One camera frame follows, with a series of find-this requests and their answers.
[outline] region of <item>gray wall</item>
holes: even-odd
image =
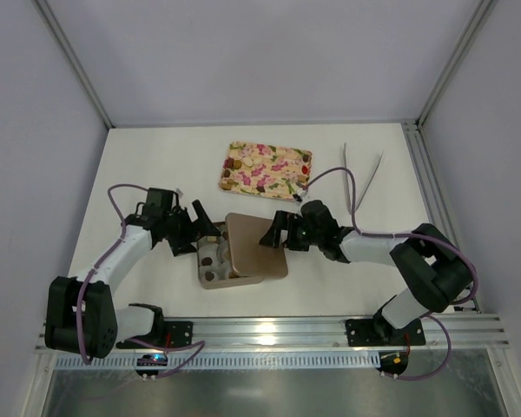
[[[30,1],[0,1],[0,416],[67,273],[106,129]]]
[[[49,0],[117,126],[419,115],[478,0]]]
[[[425,131],[521,363],[521,0],[498,2]]]

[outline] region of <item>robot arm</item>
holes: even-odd
[[[260,244],[277,248],[282,230],[287,231],[283,245],[290,250],[308,251],[314,245],[332,261],[369,261],[398,268],[407,289],[373,317],[374,332],[384,343],[400,340],[403,329],[424,314],[443,312],[472,281],[469,268],[450,250],[417,238],[360,235],[353,228],[340,227],[319,200],[304,204],[300,215],[278,211]],[[409,235],[451,245],[431,224],[421,224]]]
[[[49,287],[46,315],[45,343],[49,348],[79,353],[76,332],[76,299],[89,272],[95,271],[84,296],[84,343],[88,354],[104,358],[119,341],[147,335],[152,342],[164,336],[162,309],[146,304],[131,304],[114,309],[112,295],[129,270],[156,243],[168,240],[174,256],[193,253],[192,245],[205,235],[220,235],[208,219],[199,201],[193,207],[197,220],[191,222],[188,211],[179,205],[179,196],[166,189],[149,189],[141,213],[135,212],[125,219],[123,241],[103,260],[74,277],[57,277]]]

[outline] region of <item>white table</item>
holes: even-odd
[[[347,142],[348,164],[368,177],[374,159],[384,157],[357,214],[366,230],[400,231],[427,216],[401,126],[397,124],[233,126],[208,128],[112,129],[82,224],[70,273],[93,261],[119,234],[119,221],[106,190],[120,182],[144,187],[179,188],[182,202],[200,199],[213,222],[228,212],[272,218],[277,209],[295,211],[292,202],[218,189],[221,165],[232,141],[259,142],[313,151],[313,175],[341,163]],[[342,225],[350,225],[341,173],[329,175],[310,191]],[[124,214],[145,194],[118,189]],[[179,317],[373,314],[406,285],[391,267],[328,261],[317,248],[287,252],[289,275],[258,285],[203,289],[195,255],[174,258],[163,242],[141,259],[115,293],[115,305],[146,302]]]

